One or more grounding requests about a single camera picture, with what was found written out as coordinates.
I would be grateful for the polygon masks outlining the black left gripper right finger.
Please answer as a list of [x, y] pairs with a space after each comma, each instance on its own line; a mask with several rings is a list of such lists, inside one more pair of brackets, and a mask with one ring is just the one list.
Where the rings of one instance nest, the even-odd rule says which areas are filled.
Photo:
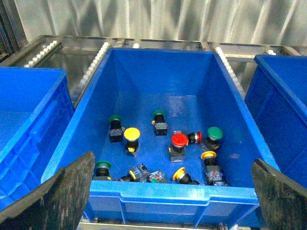
[[271, 230], [307, 228], [307, 189], [265, 161], [251, 166], [252, 181], [266, 225]]

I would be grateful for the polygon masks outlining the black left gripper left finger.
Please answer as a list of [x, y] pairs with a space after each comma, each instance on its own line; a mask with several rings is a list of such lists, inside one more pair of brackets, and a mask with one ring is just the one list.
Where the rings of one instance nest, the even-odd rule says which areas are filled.
[[2, 230], [75, 230], [89, 198], [95, 156], [84, 153], [0, 212]]

